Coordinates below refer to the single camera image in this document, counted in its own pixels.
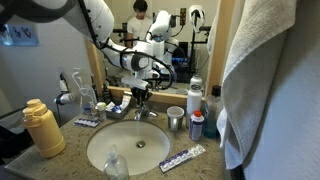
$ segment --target sink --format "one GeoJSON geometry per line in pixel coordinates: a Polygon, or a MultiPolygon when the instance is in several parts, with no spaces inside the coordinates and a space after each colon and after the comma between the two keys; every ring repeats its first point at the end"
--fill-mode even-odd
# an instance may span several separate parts
{"type": "Polygon", "coordinates": [[[103,171],[110,147],[127,160],[129,175],[147,172],[159,166],[170,150],[165,132],[142,121],[120,121],[99,130],[90,140],[87,156],[96,168],[103,171]]]}

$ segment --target sink drain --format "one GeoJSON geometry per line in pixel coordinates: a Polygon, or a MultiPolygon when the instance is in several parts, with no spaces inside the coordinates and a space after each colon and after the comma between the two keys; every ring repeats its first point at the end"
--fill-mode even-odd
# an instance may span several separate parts
{"type": "Polygon", "coordinates": [[[144,146],[146,146],[146,142],[144,141],[138,141],[136,144],[137,148],[143,148],[144,146]]]}

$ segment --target granite countertop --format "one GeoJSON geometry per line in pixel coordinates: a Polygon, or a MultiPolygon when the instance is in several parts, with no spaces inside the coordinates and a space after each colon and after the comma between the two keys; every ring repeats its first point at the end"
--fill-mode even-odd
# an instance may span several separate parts
{"type": "MultiPolygon", "coordinates": [[[[130,109],[124,120],[133,119],[136,109],[130,109]]],[[[178,132],[171,132],[167,125],[165,113],[158,113],[156,118],[145,121],[162,128],[170,139],[170,157],[184,149],[202,145],[206,152],[191,161],[174,168],[165,174],[159,167],[146,173],[130,176],[130,179],[228,179],[228,172],[224,167],[224,159],[219,149],[219,141],[202,137],[199,141],[191,141],[188,130],[183,128],[178,132]]],[[[61,132],[66,141],[66,148],[57,156],[45,159],[40,156],[35,146],[30,147],[25,153],[16,158],[5,168],[11,173],[27,179],[105,179],[103,172],[95,168],[87,157],[87,145],[92,136],[106,125],[119,121],[103,121],[96,128],[73,126],[79,115],[61,127],[61,132]]]]}

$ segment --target yellow bottle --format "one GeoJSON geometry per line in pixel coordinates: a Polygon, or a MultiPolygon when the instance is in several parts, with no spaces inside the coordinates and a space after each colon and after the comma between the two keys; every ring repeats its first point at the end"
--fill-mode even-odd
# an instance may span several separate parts
{"type": "Polygon", "coordinates": [[[66,146],[52,111],[40,99],[27,102],[23,110],[24,126],[28,129],[40,155],[44,158],[59,154],[66,146]]]}

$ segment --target red bottle cap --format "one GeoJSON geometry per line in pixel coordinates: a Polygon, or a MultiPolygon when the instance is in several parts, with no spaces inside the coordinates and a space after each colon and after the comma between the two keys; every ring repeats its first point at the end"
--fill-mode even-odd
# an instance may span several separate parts
{"type": "Polygon", "coordinates": [[[197,111],[194,111],[194,116],[196,116],[196,117],[201,117],[201,111],[199,111],[199,110],[197,110],[197,111]]]}

